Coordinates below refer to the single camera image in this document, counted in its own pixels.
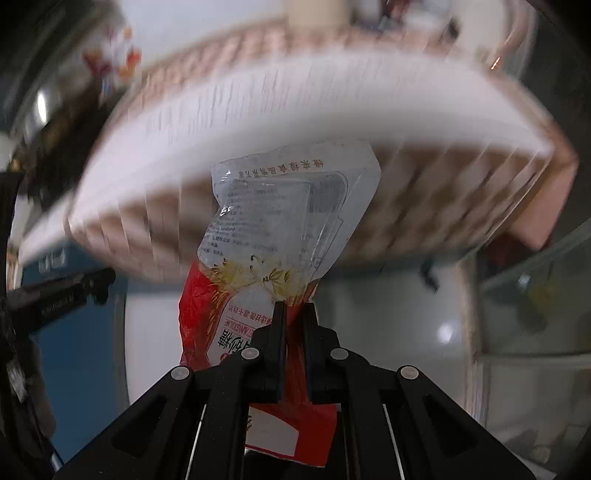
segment plastic bag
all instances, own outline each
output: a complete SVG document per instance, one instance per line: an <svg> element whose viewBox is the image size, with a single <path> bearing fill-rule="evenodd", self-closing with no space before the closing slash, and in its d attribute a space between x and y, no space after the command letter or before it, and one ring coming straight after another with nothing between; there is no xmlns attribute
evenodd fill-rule
<svg viewBox="0 0 591 480"><path fill-rule="evenodd" d="M335 406L307 399L300 306L334 264L379 182L366 142L284 147L222 162L212 170L220 204L197 252L180 301L181 363L217 365L287 314L284 398L249 411L248 447L308 465L326 463Z"/></svg>

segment screw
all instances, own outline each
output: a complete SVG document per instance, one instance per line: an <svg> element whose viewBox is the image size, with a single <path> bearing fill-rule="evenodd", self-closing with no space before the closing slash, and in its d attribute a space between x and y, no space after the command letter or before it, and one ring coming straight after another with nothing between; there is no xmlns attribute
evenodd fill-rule
<svg viewBox="0 0 591 480"><path fill-rule="evenodd" d="M349 356L349 352L344 348L334 348L331 351L330 356L335 360L345 360L345 358Z"/></svg>
<svg viewBox="0 0 591 480"><path fill-rule="evenodd" d="M189 376L189 369L187 367L175 367L170 372L170 376L175 380L184 380Z"/></svg>
<svg viewBox="0 0 591 480"><path fill-rule="evenodd" d="M400 375L402 375L407 380L415 380L418 378L418 370L411 365L407 365L406 367L401 368Z"/></svg>
<svg viewBox="0 0 591 480"><path fill-rule="evenodd" d="M242 353L242 358L245 360L254 360L258 355L259 355L259 351L257 348L254 347L248 347L245 348Z"/></svg>

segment white label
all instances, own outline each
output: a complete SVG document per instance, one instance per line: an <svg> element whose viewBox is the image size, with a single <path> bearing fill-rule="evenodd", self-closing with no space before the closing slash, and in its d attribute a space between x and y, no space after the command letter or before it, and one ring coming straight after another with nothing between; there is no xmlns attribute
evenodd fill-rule
<svg viewBox="0 0 591 480"><path fill-rule="evenodd" d="M260 285L245 288L234 295L223 309L216 334L207 349L210 365L219 365L231 353L250 345L252 332L270 325L274 301Z"/></svg>
<svg viewBox="0 0 591 480"><path fill-rule="evenodd" d="M266 411L248 410L246 445L293 457L299 435L294 427Z"/></svg>

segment red object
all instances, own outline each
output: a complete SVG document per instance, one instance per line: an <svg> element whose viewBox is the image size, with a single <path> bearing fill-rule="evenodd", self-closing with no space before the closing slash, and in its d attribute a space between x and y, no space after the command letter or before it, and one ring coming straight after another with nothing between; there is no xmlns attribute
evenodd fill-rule
<svg viewBox="0 0 591 480"><path fill-rule="evenodd" d="M127 52L125 64L128 67L135 67L142 61L142 51L138 48L131 47Z"/></svg>
<svg viewBox="0 0 591 480"><path fill-rule="evenodd" d="M500 271L517 265L534 252L509 233L502 233L482 251L495 270Z"/></svg>
<svg viewBox="0 0 591 480"><path fill-rule="evenodd" d="M100 49L83 53L82 59L90 72L96 77L104 77L113 70L110 62L103 61L103 54Z"/></svg>
<svg viewBox="0 0 591 480"><path fill-rule="evenodd" d="M220 313L232 298L227 295L223 304L214 298L219 287L199 270L194 262L185 283L179 303L179 324L183 340L181 364L193 370L210 367L207 349L220 319ZM294 460L313 466L326 464L336 427L335 405L312 405L307 398L306 370L302 344L301 322L296 321L300 306L289 307L287 313L287 350L285 366L284 398L276 405L252 405L252 408L267 412L297 430L297 443L293 455L268 450L260 445L248 444L249 448L270 455ZM281 443L281 439L267 438L266 445Z"/></svg>

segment blue cabinet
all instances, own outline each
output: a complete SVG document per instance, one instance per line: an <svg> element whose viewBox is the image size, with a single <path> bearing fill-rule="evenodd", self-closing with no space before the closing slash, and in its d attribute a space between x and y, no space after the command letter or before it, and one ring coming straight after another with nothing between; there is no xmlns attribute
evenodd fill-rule
<svg viewBox="0 0 591 480"><path fill-rule="evenodd" d="M73 245L25 267L22 284L104 268ZM128 406L124 311L127 279L118 275L106 305L84 307L37 332L41 370L57 421L52 441L64 461L87 445Z"/></svg>

